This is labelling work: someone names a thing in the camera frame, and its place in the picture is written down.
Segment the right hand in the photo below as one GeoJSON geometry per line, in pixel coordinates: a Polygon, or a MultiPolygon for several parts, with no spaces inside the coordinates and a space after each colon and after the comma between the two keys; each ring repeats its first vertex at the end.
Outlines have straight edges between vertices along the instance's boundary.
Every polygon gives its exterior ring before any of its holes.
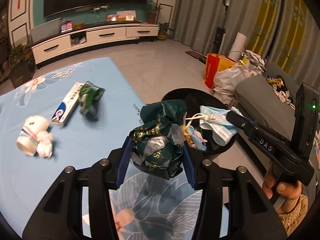
{"type": "MultiPolygon", "coordinates": [[[[270,161],[269,164],[270,166],[265,175],[262,189],[267,198],[271,199],[274,193],[276,179],[273,176],[273,162],[270,161]]],[[[281,215],[288,214],[296,207],[298,203],[302,192],[302,184],[300,181],[297,181],[294,184],[280,182],[276,188],[276,191],[286,199],[282,206],[277,210],[277,213],[281,215]]]]}

